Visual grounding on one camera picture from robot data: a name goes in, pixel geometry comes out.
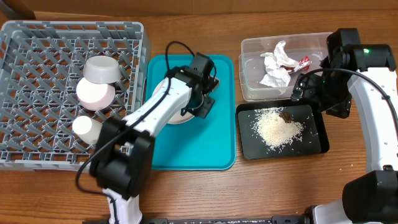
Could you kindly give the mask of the white napkin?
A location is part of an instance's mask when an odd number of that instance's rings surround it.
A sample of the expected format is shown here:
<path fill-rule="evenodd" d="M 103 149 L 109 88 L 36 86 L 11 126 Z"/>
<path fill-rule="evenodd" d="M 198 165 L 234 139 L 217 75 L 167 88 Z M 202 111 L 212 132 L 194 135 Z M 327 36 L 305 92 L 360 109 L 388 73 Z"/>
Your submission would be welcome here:
<path fill-rule="evenodd" d="M 281 88 L 287 87 L 291 81 L 289 73 L 299 65 L 299 62 L 288 57 L 284 47 L 286 43 L 284 40 L 278 42 L 273 52 L 266 52 L 261 54 L 264 58 L 264 66 L 266 74 L 260 81 L 260 84 Z"/>

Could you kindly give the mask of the grey bowl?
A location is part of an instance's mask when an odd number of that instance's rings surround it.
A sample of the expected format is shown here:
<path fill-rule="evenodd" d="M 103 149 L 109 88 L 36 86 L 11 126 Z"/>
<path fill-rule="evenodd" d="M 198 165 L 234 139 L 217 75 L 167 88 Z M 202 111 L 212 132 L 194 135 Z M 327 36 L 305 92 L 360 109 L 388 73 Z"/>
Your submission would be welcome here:
<path fill-rule="evenodd" d="M 97 84 L 115 83 L 122 78 L 118 61 L 108 56 L 90 57 L 85 63 L 83 76 Z"/>

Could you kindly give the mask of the brown food scrap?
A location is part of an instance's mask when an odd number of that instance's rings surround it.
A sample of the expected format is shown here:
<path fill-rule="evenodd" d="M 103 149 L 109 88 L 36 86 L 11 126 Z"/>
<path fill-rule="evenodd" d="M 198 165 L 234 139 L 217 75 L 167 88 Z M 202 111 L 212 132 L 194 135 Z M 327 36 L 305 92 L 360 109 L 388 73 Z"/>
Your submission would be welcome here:
<path fill-rule="evenodd" d="M 279 115 L 285 123 L 291 123 L 293 121 L 293 117 L 289 112 L 281 112 Z"/>

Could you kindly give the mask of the cream white cup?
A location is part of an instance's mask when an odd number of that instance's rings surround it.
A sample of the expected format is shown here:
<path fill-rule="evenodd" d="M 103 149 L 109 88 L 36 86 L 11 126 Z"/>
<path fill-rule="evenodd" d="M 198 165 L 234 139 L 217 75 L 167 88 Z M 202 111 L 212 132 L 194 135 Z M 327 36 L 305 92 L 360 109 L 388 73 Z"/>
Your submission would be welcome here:
<path fill-rule="evenodd" d="M 88 116 L 79 116 L 72 123 L 73 132 L 85 143 L 96 144 L 102 123 Z"/>

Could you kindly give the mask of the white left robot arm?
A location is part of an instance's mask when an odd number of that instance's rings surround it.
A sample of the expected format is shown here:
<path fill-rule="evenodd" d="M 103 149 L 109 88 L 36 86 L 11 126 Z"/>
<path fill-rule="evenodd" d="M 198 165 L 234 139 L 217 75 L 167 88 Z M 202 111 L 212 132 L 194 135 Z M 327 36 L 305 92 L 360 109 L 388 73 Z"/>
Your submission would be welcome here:
<path fill-rule="evenodd" d="M 177 113 L 205 118 L 217 87 L 214 62 L 197 53 L 188 66 L 168 69 L 163 85 L 138 110 L 102 125 L 90 175 L 107 196 L 109 223 L 140 223 L 138 195 L 152 169 L 155 138 Z"/>

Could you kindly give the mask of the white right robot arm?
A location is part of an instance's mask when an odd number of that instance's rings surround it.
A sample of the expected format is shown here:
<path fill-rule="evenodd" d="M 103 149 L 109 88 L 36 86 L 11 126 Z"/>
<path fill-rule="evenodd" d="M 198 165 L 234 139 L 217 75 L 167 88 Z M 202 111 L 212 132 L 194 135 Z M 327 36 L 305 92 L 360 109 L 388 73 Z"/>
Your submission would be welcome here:
<path fill-rule="evenodd" d="M 362 44 L 356 28 L 326 39 L 320 68 L 302 74 L 291 98 L 339 118 L 356 104 L 366 147 L 366 174 L 339 200 L 312 206 L 310 223 L 397 223 L 397 65 L 387 44 Z"/>

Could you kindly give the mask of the large pink plate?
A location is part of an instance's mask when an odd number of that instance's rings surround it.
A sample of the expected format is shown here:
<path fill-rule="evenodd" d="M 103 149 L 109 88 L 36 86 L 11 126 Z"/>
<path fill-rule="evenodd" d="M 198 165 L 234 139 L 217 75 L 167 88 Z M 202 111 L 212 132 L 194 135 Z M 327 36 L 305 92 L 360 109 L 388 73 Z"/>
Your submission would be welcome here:
<path fill-rule="evenodd" d="M 150 113 L 150 116 L 159 120 L 161 124 L 181 124 L 191 120 L 191 112 L 181 114 L 182 109 L 188 106 L 193 99 L 193 88 L 185 82 L 172 78 L 171 86 L 166 97 Z"/>

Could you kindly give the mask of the white rice pile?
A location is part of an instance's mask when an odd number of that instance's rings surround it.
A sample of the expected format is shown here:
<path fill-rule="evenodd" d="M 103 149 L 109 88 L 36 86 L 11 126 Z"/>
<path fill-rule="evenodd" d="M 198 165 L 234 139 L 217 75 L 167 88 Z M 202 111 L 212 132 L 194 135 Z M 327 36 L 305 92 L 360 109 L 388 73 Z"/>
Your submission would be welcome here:
<path fill-rule="evenodd" d="M 268 152 L 281 153 L 295 140 L 302 141 L 305 125 L 292 118 L 284 118 L 283 107 L 254 110 L 251 121 L 252 136 L 266 146 Z"/>

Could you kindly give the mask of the small pink bowl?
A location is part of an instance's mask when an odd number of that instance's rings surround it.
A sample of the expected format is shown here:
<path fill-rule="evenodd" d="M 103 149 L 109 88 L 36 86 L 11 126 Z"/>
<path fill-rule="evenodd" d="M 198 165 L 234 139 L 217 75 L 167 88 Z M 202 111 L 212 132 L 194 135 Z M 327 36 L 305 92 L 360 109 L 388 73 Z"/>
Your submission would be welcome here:
<path fill-rule="evenodd" d="M 115 88 L 109 84 L 92 83 L 86 78 L 82 78 L 76 86 L 76 95 L 84 108 L 98 111 L 113 102 Z"/>

